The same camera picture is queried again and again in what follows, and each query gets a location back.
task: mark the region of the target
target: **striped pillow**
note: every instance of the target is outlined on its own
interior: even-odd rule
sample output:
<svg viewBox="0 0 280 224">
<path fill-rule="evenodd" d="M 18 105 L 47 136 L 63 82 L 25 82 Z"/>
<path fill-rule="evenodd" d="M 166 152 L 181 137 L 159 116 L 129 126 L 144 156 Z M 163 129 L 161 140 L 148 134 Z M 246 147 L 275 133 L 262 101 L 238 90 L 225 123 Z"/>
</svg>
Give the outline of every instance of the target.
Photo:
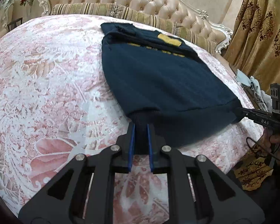
<svg viewBox="0 0 280 224">
<path fill-rule="evenodd" d="M 177 24 L 176 22 L 172 22 L 169 19 L 162 19 L 150 14 L 140 13 L 134 9 L 120 4 L 115 4 L 113 11 L 111 12 L 111 17 L 150 25 L 171 34 L 175 32 L 175 27 Z"/>
<path fill-rule="evenodd" d="M 207 40 L 206 38 L 195 34 L 192 30 L 187 29 L 186 27 L 182 26 L 181 24 L 176 25 L 176 30 L 174 35 L 183 38 L 192 44 L 199 46 L 202 49 L 205 49 L 208 53 L 212 56 L 215 54 L 216 43 Z"/>
<path fill-rule="evenodd" d="M 73 4 L 56 4 L 51 15 L 60 14 L 89 14 L 110 16 L 114 3 L 73 3 Z"/>
</svg>

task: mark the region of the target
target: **bedsheet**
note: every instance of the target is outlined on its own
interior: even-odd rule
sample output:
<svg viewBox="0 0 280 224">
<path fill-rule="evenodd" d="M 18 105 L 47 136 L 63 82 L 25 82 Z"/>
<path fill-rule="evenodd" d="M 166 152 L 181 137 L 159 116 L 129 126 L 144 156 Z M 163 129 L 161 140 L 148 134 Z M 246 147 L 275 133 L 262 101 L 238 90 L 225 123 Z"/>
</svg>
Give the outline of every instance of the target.
<svg viewBox="0 0 280 224">
<path fill-rule="evenodd" d="M 132 23 L 89 15 L 47 16 L 0 39 L 0 196 L 16 215 L 76 154 L 97 154 L 126 133 L 129 119 L 102 70 L 100 24 L 105 22 Z M 185 43 L 243 107 L 253 107 L 217 59 Z M 262 131 L 243 119 L 180 150 L 204 154 L 227 173 L 246 153 L 246 137 L 258 139 Z M 114 223 L 163 223 L 169 217 L 167 198 L 166 175 L 152 175 L 148 157 L 137 155 L 131 173 L 116 174 Z"/>
</svg>

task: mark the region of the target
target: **cable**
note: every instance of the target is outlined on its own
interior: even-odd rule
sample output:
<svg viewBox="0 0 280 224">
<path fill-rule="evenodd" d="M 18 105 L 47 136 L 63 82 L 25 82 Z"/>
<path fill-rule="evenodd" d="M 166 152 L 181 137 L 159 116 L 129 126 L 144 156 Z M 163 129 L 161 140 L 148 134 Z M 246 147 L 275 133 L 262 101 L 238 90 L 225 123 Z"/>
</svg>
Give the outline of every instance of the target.
<svg viewBox="0 0 280 224">
<path fill-rule="evenodd" d="M 273 152 L 273 154 L 275 154 L 279 150 L 279 147 L 280 147 L 280 142 L 279 142 L 279 145 L 277 146 L 277 149 Z"/>
<path fill-rule="evenodd" d="M 248 139 L 250 139 L 250 140 L 253 141 L 257 146 L 259 146 L 260 148 L 262 148 L 267 154 L 271 155 L 273 158 L 275 158 L 276 160 L 280 161 L 280 158 L 276 157 L 274 154 L 272 154 L 271 152 L 267 151 L 262 145 L 258 144 L 258 143 L 257 143 L 255 140 L 253 140 L 251 137 L 247 137 L 247 138 L 246 138 L 246 143 L 247 143 L 248 147 L 249 147 L 251 150 L 252 150 L 252 148 L 251 148 L 251 146 L 250 146 L 249 143 L 248 143 Z"/>
</svg>

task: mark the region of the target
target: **metal screw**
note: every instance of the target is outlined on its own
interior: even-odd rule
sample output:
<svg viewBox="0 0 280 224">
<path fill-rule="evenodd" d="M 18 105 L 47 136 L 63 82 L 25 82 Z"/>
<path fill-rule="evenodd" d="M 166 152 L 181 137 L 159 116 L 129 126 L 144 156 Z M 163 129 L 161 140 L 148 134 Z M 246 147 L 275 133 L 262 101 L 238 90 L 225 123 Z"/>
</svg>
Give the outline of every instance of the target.
<svg viewBox="0 0 280 224">
<path fill-rule="evenodd" d="M 163 152 L 170 152 L 170 151 L 171 151 L 171 147 L 170 147 L 170 146 L 167 146 L 167 145 L 162 146 L 162 151 L 163 151 Z"/>
<path fill-rule="evenodd" d="M 77 160 L 77 161 L 82 161 L 82 160 L 84 160 L 84 158 L 85 158 L 85 155 L 82 154 L 82 153 L 76 155 L 76 160 Z"/>
<path fill-rule="evenodd" d="M 199 162 L 205 162 L 206 161 L 206 156 L 205 155 L 198 155 L 197 156 L 197 160 L 199 161 Z"/>
<path fill-rule="evenodd" d="M 114 151 L 114 152 L 118 151 L 119 149 L 120 149 L 120 146 L 118 146 L 118 145 L 112 145 L 111 146 L 111 150 Z"/>
</svg>

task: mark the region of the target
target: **folded sweater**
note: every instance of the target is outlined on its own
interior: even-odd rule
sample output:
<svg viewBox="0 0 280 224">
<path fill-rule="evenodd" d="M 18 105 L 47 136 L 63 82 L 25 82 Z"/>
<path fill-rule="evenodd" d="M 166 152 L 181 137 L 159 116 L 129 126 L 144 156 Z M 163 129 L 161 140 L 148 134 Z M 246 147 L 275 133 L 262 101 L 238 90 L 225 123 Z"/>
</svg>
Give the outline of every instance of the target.
<svg viewBox="0 0 280 224">
<path fill-rule="evenodd" d="M 135 154 L 147 154 L 147 124 L 166 144 L 191 144 L 239 122 L 239 99 L 182 40 L 132 24 L 104 23 L 102 65 L 125 115 Z"/>
</svg>

